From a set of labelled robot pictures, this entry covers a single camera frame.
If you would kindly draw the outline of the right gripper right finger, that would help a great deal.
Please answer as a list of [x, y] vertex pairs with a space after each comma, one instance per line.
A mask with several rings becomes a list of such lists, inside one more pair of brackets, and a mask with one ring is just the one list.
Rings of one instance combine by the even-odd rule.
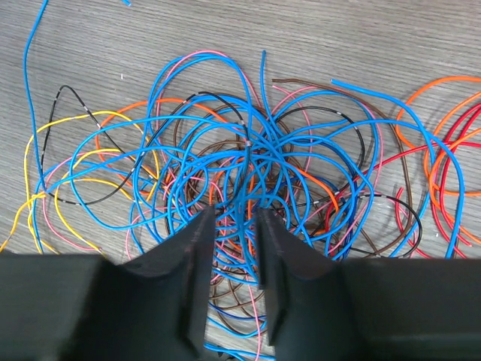
[[256, 215], [259, 283], [279, 360], [478, 360], [477, 259], [335, 262]]

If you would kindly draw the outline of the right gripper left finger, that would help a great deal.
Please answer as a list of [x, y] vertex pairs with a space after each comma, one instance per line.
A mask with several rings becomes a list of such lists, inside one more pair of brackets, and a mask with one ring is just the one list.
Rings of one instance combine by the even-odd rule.
[[116, 265], [93, 255], [1, 257], [3, 360], [200, 360], [215, 215]]

